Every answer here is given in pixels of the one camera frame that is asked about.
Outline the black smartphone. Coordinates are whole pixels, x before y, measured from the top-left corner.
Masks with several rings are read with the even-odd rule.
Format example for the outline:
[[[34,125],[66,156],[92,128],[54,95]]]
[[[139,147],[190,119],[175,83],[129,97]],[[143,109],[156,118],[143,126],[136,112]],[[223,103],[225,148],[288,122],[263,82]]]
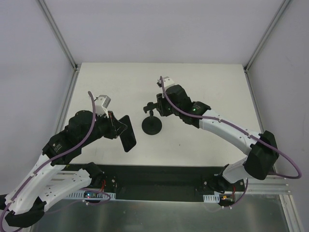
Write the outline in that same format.
[[[129,152],[137,144],[131,120],[129,115],[125,115],[119,121],[126,125],[126,129],[120,135],[120,140],[124,151]]]

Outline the black phone stand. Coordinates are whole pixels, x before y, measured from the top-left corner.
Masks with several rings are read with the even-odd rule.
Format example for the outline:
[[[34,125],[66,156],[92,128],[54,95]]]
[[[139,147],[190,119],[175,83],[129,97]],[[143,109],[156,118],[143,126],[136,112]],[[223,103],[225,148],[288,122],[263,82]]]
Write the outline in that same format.
[[[149,102],[143,110],[145,113],[149,113],[149,116],[146,117],[142,122],[142,130],[148,135],[156,135],[162,130],[162,122],[158,117],[154,116],[154,109],[156,109],[157,103]]]

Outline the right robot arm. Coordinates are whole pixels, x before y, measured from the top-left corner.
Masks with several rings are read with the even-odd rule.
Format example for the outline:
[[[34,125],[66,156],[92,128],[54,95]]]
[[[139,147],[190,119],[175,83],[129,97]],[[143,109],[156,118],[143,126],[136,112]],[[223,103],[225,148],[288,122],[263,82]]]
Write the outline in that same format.
[[[264,180],[271,173],[279,157],[278,152],[272,150],[277,144],[271,132],[258,133],[235,126],[220,118],[210,106],[191,101],[180,85],[169,87],[165,93],[158,93],[156,100],[156,109],[161,116],[175,115],[185,124],[221,137],[245,154],[245,158],[225,165],[219,174],[208,179],[210,189],[224,193],[241,179],[253,177]]]

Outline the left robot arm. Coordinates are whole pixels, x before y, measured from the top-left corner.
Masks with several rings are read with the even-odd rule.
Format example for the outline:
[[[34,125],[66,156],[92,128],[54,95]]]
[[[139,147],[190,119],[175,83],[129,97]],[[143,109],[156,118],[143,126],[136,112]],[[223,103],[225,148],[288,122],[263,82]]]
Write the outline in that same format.
[[[50,138],[22,183],[11,193],[1,195],[1,222],[6,221],[19,231],[37,223],[54,204],[77,190],[86,187],[104,190],[108,176],[94,162],[82,165],[59,184],[49,185],[56,174],[81,155],[85,146],[101,138],[120,138],[124,151],[130,151],[136,145],[130,117],[116,119],[112,111],[102,115],[77,112],[64,130]]]

